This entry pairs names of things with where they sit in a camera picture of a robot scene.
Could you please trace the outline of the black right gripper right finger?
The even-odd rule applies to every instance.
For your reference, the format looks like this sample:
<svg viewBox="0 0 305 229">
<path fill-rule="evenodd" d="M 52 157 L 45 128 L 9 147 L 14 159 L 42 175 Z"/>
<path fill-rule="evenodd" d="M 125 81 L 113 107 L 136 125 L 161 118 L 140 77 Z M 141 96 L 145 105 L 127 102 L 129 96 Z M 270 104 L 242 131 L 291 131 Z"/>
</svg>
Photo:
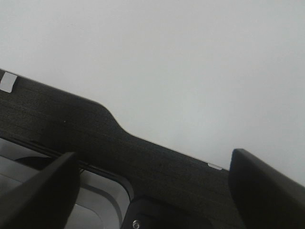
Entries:
<svg viewBox="0 0 305 229">
<path fill-rule="evenodd" d="M 235 149 L 228 186 L 248 229 L 303 229 L 305 188 L 244 149 Z"/>
</svg>

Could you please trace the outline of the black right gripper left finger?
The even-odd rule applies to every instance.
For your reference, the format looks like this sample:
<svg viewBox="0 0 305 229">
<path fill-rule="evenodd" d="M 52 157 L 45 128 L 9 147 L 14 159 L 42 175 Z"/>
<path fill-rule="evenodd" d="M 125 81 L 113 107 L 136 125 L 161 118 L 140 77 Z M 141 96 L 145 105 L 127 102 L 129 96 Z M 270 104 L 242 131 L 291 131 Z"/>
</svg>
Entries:
<svg viewBox="0 0 305 229">
<path fill-rule="evenodd" d="M 79 190 L 77 154 L 68 152 L 0 198 L 0 227 L 63 229 Z"/>
</svg>

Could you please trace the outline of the silver robot base panel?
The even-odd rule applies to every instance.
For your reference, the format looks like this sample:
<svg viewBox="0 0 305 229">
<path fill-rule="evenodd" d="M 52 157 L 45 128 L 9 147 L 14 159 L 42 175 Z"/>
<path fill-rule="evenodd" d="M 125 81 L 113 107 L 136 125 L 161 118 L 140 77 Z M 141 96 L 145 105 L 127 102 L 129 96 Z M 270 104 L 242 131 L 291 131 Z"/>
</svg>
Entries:
<svg viewBox="0 0 305 229">
<path fill-rule="evenodd" d="M 75 153 L 0 141 L 3 229 L 119 229 L 132 197 L 127 180 L 78 161 Z"/>
</svg>

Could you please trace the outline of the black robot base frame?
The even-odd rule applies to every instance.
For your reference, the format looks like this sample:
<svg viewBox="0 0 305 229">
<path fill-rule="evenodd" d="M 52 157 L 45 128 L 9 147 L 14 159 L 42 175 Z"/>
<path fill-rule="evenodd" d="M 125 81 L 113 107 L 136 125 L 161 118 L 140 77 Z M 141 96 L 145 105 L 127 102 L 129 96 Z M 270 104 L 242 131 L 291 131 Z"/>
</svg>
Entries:
<svg viewBox="0 0 305 229">
<path fill-rule="evenodd" d="M 0 93 L 0 135 L 50 153 L 77 152 L 85 164 L 127 179 L 136 197 L 167 202 L 216 229 L 244 227 L 226 170 L 127 133 L 96 102 L 18 77 L 11 93 Z"/>
</svg>

